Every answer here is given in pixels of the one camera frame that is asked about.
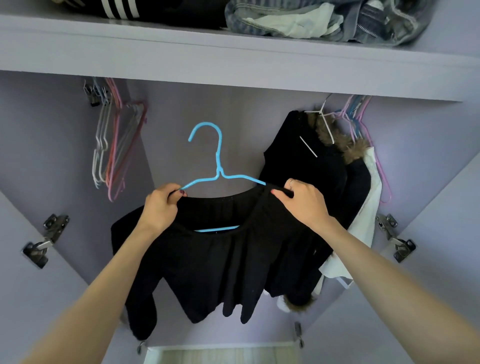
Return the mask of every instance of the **blue hanger hook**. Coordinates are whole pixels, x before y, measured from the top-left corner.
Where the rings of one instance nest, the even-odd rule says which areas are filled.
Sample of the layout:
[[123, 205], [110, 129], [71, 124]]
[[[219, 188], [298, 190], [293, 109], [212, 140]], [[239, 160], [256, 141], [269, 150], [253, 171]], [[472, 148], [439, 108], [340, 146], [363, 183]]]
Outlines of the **blue hanger hook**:
[[263, 184], [263, 185], [266, 185], [265, 182], [262, 182], [256, 178], [253, 178], [253, 177], [250, 177], [250, 176], [246, 176], [244, 174], [236, 174], [234, 176], [227, 176], [225, 174], [225, 172], [223, 171], [223, 168], [222, 168], [222, 163], [220, 162], [220, 150], [222, 148], [222, 139], [223, 139], [223, 135], [222, 135], [222, 131], [220, 130], [220, 128], [213, 124], [212, 122], [209, 122], [209, 121], [204, 121], [204, 122], [201, 122], [201, 123], [198, 123], [197, 125], [195, 125], [195, 127], [193, 128], [192, 132], [190, 133], [190, 136], [188, 137], [188, 141], [191, 142], [193, 137], [195, 136], [195, 133], [197, 132], [198, 129], [200, 129], [202, 126], [211, 126], [212, 128], [214, 128], [216, 130], [216, 132], [218, 133], [218, 147], [216, 149], [216, 153], [215, 153], [215, 161], [216, 161], [216, 175], [215, 177], [210, 177], [210, 178], [199, 178], [193, 182], [190, 182], [189, 184], [186, 184], [185, 186], [183, 186], [181, 189], [185, 190], [186, 188], [189, 188], [191, 186], [193, 186], [194, 184], [196, 183], [199, 183], [199, 182], [209, 182], [209, 181], [215, 181], [217, 180], [220, 175], [222, 175], [224, 178], [227, 178], [227, 179], [233, 179], [233, 178], [245, 178], [247, 180], [250, 180], [250, 181], [253, 181], [253, 182], [257, 182], [257, 183], [260, 183], [260, 184]]

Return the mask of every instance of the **floor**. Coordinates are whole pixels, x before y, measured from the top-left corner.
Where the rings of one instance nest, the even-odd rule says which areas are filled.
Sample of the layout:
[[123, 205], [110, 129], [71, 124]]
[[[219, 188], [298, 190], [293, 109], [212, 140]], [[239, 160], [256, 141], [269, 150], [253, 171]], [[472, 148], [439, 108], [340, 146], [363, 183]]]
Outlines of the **floor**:
[[291, 346], [242, 349], [169, 350], [158, 364], [297, 364]]

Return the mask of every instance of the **wardrobe shelf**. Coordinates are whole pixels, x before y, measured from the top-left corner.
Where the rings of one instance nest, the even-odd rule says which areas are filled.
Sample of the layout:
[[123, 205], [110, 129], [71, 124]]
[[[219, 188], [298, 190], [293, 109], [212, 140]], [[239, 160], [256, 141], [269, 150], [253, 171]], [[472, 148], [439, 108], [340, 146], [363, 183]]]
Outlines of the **wardrobe shelf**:
[[463, 101], [480, 59], [77, 14], [0, 14], [0, 69]]

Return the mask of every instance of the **black garment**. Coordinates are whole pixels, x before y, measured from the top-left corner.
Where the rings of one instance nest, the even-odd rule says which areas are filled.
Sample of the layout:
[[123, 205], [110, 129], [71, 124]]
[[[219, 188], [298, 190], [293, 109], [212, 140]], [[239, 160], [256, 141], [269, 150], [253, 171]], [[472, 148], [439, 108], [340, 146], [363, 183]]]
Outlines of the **black garment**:
[[[324, 261], [328, 258], [332, 249], [285, 209], [272, 188], [277, 187], [257, 185], [230, 197], [180, 199], [175, 221], [147, 250], [127, 298], [137, 339], [148, 338], [156, 325], [152, 292], [162, 277], [193, 323], [222, 302], [225, 316], [241, 304], [241, 322], [246, 323], [264, 288], [272, 295], [295, 291], [305, 257], [316, 251]], [[112, 226], [114, 253], [142, 210]], [[194, 231], [236, 225], [240, 227], [231, 231]]]
[[[108, 0], [115, 19], [206, 29], [227, 26], [227, 3], [228, 0], [122, 0], [122, 7], [119, 9], [115, 0]], [[102, 0], [68, 0], [64, 4], [76, 12], [108, 18], [109, 11], [104, 8]]]
[[[308, 125], [304, 112], [288, 114], [273, 143], [264, 153], [265, 167], [259, 179], [283, 186], [288, 178], [314, 185], [324, 195], [328, 212], [348, 229], [360, 211], [371, 187], [371, 176], [363, 159], [345, 165], [342, 153], [335, 145], [325, 146], [316, 131]], [[296, 286], [286, 293], [288, 300], [297, 306], [305, 305], [322, 276], [319, 268], [328, 257], [310, 247], [300, 267], [289, 267], [291, 253], [284, 254], [284, 269], [272, 271], [265, 289], [280, 295], [272, 282], [281, 283], [295, 272]]]

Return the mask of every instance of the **denim fabric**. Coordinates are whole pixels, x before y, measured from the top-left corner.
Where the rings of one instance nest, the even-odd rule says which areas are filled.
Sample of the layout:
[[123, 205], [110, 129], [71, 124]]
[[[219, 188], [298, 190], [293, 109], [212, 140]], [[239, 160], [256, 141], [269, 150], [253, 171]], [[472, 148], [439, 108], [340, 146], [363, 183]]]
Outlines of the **denim fabric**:
[[284, 37], [275, 29], [245, 20], [266, 15], [304, 14], [322, 3], [335, 5], [340, 28], [320, 39], [396, 46], [415, 39], [430, 23], [436, 0], [383, 0], [384, 10], [365, 0], [230, 0], [225, 7], [227, 27], [234, 33]]

